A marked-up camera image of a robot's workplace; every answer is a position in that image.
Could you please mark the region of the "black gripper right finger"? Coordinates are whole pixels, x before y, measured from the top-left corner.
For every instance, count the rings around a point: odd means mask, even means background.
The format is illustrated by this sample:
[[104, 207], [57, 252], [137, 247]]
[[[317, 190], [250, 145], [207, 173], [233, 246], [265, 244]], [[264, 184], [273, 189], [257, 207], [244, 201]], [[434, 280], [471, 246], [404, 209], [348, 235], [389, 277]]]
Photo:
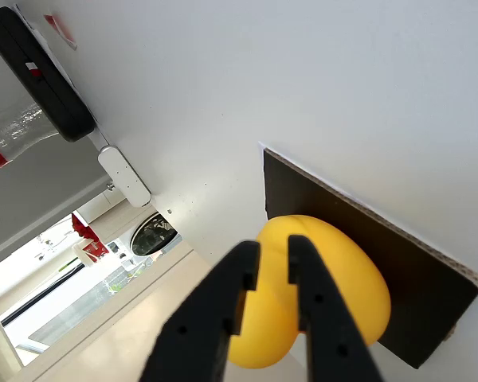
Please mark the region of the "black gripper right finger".
[[381, 381], [382, 376], [313, 243], [288, 238], [288, 282], [297, 286], [308, 381]]

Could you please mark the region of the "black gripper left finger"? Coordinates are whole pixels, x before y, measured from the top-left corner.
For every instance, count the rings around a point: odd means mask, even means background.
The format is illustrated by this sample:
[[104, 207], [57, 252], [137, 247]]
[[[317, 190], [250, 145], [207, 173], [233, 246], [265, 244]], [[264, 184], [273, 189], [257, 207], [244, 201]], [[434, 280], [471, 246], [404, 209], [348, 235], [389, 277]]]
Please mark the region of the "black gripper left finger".
[[223, 381], [233, 335], [241, 332], [247, 292], [255, 290], [261, 246], [232, 248], [166, 320], [141, 381]]

